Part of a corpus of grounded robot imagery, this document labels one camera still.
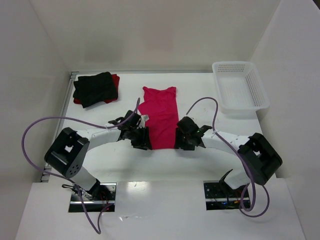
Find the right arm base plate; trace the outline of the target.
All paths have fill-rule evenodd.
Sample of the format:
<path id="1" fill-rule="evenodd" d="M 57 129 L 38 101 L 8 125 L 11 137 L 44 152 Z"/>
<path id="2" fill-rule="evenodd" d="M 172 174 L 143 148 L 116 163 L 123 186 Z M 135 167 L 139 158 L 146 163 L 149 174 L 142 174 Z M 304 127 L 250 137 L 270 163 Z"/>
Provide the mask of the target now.
<path id="1" fill-rule="evenodd" d="M 241 194 L 245 186 L 232 189 L 219 181 L 204 181 L 206 210 L 236 210 L 241 206 Z"/>

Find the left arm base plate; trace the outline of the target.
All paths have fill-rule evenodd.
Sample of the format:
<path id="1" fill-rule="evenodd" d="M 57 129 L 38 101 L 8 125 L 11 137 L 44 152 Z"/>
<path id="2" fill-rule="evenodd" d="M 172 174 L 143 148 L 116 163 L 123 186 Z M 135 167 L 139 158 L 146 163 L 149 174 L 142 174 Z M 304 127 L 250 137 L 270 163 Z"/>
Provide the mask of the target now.
<path id="1" fill-rule="evenodd" d="M 116 190 L 117 184 L 115 182 L 111 183 L 101 183 L 102 192 L 96 193 L 94 196 L 84 191 L 82 188 L 82 199 L 85 208 L 88 213 L 98 213 L 106 208 L 105 212 L 115 211 L 115 200 L 116 200 Z M 80 197 L 78 196 L 78 191 L 74 186 L 63 184 L 63 188 L 71 190 L 70 202 L 68 207 L 69 213 L 83 213 L 83 207 Z"/>

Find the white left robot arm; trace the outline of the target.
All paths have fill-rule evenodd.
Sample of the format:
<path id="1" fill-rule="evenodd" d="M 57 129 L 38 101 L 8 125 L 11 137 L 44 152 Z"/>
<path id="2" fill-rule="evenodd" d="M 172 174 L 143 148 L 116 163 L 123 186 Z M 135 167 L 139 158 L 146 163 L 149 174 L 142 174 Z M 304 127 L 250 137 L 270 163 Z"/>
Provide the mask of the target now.
<path id="1" fill-rule="evenodd" d="M 106 194 L 106 188 L 83 167 L 88 151 L 99 146 L 130 140 L 133 148 L 151 150 L 148 115 L 140 115 L 129 110 L 124 117 L 108 123 L 110 126 L 73 130 L 64 128 L 44 156 L 44 160 L 65 179 L 69 179 L 92 198 Z"/>

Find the pink t shirt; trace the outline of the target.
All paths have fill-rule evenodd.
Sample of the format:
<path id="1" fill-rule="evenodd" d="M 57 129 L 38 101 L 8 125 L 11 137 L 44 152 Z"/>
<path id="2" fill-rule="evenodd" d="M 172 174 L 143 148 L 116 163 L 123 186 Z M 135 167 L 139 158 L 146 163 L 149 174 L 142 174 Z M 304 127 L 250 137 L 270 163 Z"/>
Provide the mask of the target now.
<path id="1" fill-rule="evenodd" d="M 179 121 L 176 101 L 176 87 L 158 90 L 144 86 L 144 102 L 138 107 L 142 115 L 147 115 L 145 126 L 149 128 L 149 139 L 154 150 L 173 149 L 176 128 Z"/>

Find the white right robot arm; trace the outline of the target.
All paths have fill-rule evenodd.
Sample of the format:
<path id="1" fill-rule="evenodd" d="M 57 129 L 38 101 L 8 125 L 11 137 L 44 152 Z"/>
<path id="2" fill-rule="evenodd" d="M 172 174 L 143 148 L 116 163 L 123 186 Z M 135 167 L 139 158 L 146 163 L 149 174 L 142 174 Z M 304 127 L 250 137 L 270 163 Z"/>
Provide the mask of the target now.
<path id="1" fill-rule="evenodd" d="M 229 170 L 220 180 L 233 190 L 251 182 L 264 186 L 283 164 L 279 154 L 260 133 L 243 136 L 213 130 L 208 125 L 198 127 L 185 116 L 177 123 L 174 148 L 193 151 L 196 147 L 241 157 L 242 169 Z"/>

